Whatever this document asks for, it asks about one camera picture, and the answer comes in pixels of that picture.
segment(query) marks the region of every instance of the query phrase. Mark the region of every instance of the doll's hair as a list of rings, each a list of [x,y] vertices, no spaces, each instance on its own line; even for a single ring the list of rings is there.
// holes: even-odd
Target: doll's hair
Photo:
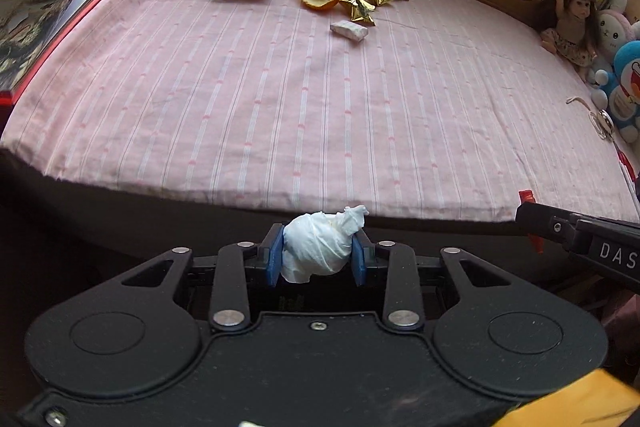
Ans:
[[[567,10],[572,0],[564,0],[564,9]],[[589,16],[585,20],[586,32],[591,39],[594,47],[600,44],[600,27],[598,25],[598,9],[596,8],[596,0],[582,0],[590,2]],[[555,28],[558,24],[558,16],[556,15],[556,0],[543,0],[540,3],[538,16],[534,24],[534,28],[541,32],[547,28]]]

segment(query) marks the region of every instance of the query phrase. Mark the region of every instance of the blue gripper pad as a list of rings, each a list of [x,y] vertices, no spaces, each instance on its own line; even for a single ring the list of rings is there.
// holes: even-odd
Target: blue gripper pad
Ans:
[[[356,286],[363,286],[367,276],[364,266],[364,250],[355,234],[351,238],[351,271],[353,272]]]
[[[267,284],[275,287],[282,269],[282,248],[284,247],[284,227],[281,227],[278,235],[269,249],[269,260],[267,261]]]

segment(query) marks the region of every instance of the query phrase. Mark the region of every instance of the metal screw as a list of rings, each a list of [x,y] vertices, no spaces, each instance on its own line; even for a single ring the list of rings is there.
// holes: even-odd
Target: metal screw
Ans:
[[[213,315],[213,321],[220,326],[237,326],[244,321],[244,314],[238,310],[220,310]]]
[[[397,310],[389,313],[388,319],[396,326],[415,326],[420,320],[420,315],[410,310]]]
[[[51,427],[65,427],[66,425],[65,414],[56,409],[49,409],[44,415],[44,420]]]

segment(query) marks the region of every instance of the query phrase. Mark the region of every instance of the white tissue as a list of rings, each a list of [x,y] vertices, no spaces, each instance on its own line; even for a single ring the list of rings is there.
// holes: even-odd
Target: white tissue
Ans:
[[[369,35],[367,28],[351,21],[334,22],[331,24],[331,31],[356,42],[360,42],[364,37]]]
[[[351,255],[351,236],[369,214],[363,204],[337,214],[304,214],[284,227],[282,276],[288,282],[309,282],[312,275],[339,272]]]

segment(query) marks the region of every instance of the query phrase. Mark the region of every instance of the red clip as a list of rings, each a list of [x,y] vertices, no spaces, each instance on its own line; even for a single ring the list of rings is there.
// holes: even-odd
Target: red clip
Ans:
[[[531,190],[521,190],[518,192],[520,195],[520,203],[524,203],[525,201],[529,201],[530,203],[535,203],[536,198],[533,197],[533,192]],[[537,253],[543,253],[545,250],[545,240],[537,235],[529,234],[529,240],[531,245],[533,246],[533,250]]]

